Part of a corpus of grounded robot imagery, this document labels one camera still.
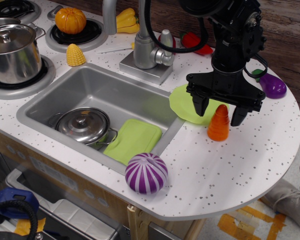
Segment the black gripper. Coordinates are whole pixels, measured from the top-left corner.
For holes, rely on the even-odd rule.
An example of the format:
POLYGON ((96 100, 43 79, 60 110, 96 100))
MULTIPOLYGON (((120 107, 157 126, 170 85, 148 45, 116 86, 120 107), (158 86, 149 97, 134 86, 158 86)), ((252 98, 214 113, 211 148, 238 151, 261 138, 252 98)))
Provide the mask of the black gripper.
POLYGON ((230 122, 232 127, 239 126, 248 112, 259 112, 266 97, 262 90, 245 79, 243 70, 190 73, 186 80, 186 91, 192 96, 195 112, 200 117, 204 116, 210 99, 236 106, 230 122))

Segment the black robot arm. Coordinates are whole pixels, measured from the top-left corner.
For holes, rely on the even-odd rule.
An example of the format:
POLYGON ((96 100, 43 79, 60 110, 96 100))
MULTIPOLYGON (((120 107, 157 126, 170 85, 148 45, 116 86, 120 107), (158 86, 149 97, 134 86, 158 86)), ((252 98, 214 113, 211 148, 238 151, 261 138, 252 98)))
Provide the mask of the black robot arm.
POLYGON ((267 70, 253 75, 246 69, 251 58, 264 67, 267 62, 258 52, 264 50, 266 38, 261 27, 260 4, 256 0, 181 0, 181 7, 192 16, 207 17, 213 25, 215 51, 212 72, 190 73, 186 91, 192 96, 195 112, 205 114, 209 100, 235 106, 231 126, 239 126, 248 113, 260 111, 266 94, 244 77, 262 77, 267 70))

